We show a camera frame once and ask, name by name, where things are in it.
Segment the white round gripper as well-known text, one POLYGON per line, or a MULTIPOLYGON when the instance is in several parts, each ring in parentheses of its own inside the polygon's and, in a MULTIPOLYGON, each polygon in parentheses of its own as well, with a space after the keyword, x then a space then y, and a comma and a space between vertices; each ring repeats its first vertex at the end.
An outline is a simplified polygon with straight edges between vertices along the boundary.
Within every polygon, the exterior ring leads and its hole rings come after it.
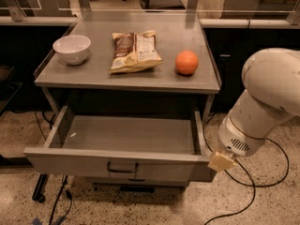
POLYGON ((236 166, 235 154, 237 157, 249 157, 256 153, 266 142, 266 139, 251 138, 239 131, 227 114, 222 121, 219 132, 219 142, 227 152, 223 154, 215 151, 210 157, 208 167, 216 172, 222 172, 236 166))

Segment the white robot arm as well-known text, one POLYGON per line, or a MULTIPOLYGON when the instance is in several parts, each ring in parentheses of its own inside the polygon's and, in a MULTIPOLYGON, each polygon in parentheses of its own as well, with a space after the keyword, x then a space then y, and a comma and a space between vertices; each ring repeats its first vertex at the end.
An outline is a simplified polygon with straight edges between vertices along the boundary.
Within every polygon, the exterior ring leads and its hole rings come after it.
POLYGON ((245 90, 223 119, 218 148, 208 167, 222 172, 249 157, 271 130, 300 116, 300 52, 269 48, 252 54, 242 68, 245 90))

